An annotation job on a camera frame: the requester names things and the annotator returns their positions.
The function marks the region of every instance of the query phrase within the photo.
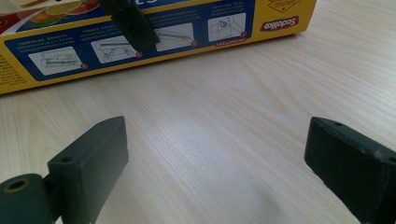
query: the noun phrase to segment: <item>instruction diagram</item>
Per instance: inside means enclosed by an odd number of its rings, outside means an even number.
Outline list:
[[[192,23],[164,27],[155,30],[155,33],[161,40],[160,43],[156,45],[157,51],[194,46],[196,43],[196,41],[194,41]]]
[[[100,63],[111,63],[137,57],[135,50],[123,35],[91,42]]]
[[[81,60],[73,47],[33,53],[29,58],[44,76],[81,68]]]
[[[246,13],[241,13],[208,20],[209,41],[241,36],[245,32],[246,17]]]

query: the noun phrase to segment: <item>clamp jaw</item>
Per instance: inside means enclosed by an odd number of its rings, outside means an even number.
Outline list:
[[[99,4],[131,46],[142,51],[160,42],[139,7],[130,0],[99,0]]]
[[[46,177],[0,184],[1,223],[94,223],[127,162],[124,118],[99,122],[48,162]]]
[[[304,158],[361,223],[395,223],[396,152],[342,123],[312,118]]]

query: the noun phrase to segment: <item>yellow cardboard box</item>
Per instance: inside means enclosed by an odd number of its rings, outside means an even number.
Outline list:
[[[0,94],[303,32],[316,0],[135,0],[161,39],[132,48],[97,0],[0,15]]]

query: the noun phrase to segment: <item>wood grain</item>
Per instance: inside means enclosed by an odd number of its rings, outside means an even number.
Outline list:
[[[359,223],[304,163],[312,116],[396,149],[396,2],[318,0],[308,30],[0,96],[0,180],[123,115],[98,223]]]

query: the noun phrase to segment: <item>screw hole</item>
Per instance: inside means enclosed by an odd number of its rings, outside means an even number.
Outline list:
[[[71,157],[65,157],[61,160],[61,162],[70,162],[72,160]]]
[[[17,180],[17,181],[14,181],[13,183],[7,185],[4,188],[4,192],[5,193],[17,192],[21,189],[24,189],[28,184],[29,184],[29,180]]]

